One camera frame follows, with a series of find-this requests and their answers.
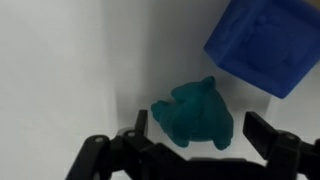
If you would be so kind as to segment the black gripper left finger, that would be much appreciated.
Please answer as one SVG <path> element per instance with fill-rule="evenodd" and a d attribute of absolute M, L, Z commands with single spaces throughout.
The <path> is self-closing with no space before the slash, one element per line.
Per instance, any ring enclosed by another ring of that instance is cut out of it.
<path fill-rule="evenodd" d="M 146 136 L 148 134 L 148 111 L 140 110 L 137 115 L 136 123 L 134 129 Z"/>

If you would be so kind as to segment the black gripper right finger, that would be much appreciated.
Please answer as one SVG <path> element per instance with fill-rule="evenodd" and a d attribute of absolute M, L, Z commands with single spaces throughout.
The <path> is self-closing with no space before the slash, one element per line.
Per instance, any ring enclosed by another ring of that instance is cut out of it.
<path fill-rule="evenodd" d="M 271 147 L 279 135 L 275 128 L 253 111 L 245 114 L 242 132 L 264 160 L 270 155 Z"/>

